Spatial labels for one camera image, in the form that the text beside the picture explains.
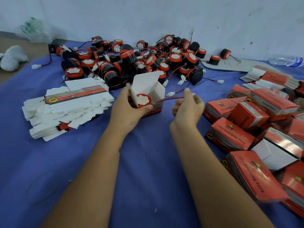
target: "blue cloth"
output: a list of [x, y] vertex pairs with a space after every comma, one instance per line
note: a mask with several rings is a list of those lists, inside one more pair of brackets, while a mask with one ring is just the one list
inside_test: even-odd
[[[66, 45], [73, 48], [80, 43]], [[44, 96], [47, 89], [64, 85], [61, 84], [64, 75], [61, 61], [62, 57], [53, 57], [51, 65], [32, 70], [32, 64], [48, 62], [48, 56], [37, 59], [0, 87], [0, 227], [38, 226], [69, 180], [76, 176], [108, 125], [111, 110], [51, 141], [31, 138], [31, 125], [24, 119], [21, 107], [25, 100]], [[304, 73], [304, 67], [279, 68], [296, 78]], [[205, 77], [225, 82], [218, 84], [203, 79], [195, 86], [190, 85], [191, 91], [204, 102], [226, 98], [234, 84], [243, 84], [239, 77], [244, 73], [206, 70]], [[179, 86], [178, 81], [172, 76], [166, 93], [186, 87], [187, 83]], [[111, 92], [115, 98], [119, 93], [120, 90]], [[173, 105], [174, 100], [165, 101], [161, 113], [141, 119], [125, 138], [120, 150], [109, 227], [200, 227], [169, 132]], [[197, 125], [202, 136], [210, 126], [204, 117]], [[207, 143], [218, 158], [225, 156]], [[302, 219], [279, 203], [261, 208], [276, 227], [304, 226]]]

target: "floor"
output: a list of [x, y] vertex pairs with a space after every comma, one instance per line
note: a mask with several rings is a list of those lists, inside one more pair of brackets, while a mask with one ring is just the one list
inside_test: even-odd
[[[27, 39], [17, 37], [13, 33], [0, 31], [0, 53], [5, 53], [5, 51], [13, 45], [20, 45], [30, 61], [38, 57], [43, 57], [48, 53], [47, 44], [31, 43]], [[26, 64], [27, 62], [20, 63], [18, 69], [14, 72], [8, 72], [0, 68], [0, 84], [19, 72]]]

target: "wall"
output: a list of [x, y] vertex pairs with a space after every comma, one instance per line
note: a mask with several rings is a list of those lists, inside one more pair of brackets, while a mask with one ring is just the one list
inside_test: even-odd
[[304, 0], [2, 0], [0, 30], [12, 32], [29, 17], [44, 19], [69, 40], [140, 39], [175, 34], [209, 53], [236, 57], [304, 56]]

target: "clear plastic bag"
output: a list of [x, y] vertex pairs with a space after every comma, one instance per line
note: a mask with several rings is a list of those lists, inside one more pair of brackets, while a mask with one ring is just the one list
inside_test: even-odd
[[28, 22], [25, 22], [17, 28], [16, 35], [25, 37], [32, 43], [49, 44], [56, 39], [56, 30], [43, 20], [30, 18]]

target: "brown floor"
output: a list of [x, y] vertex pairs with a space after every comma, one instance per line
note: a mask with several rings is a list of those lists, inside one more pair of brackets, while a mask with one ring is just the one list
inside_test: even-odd
[[[5, 51], [13, 45], [20, 45], [30, 61], [38, 57], [43, 57], [48, 53], [47, 44], [34, 44], [24, 39], [18, 39], [17, 37], [8, 39], [1, 37], [0, 34], [0, 53], [5, 53]], [[27, 62], [20, 63], [18, 69], [13, 72], [8, 72], [0, 68], [0, 84], [17, 73], [26, 64]]]

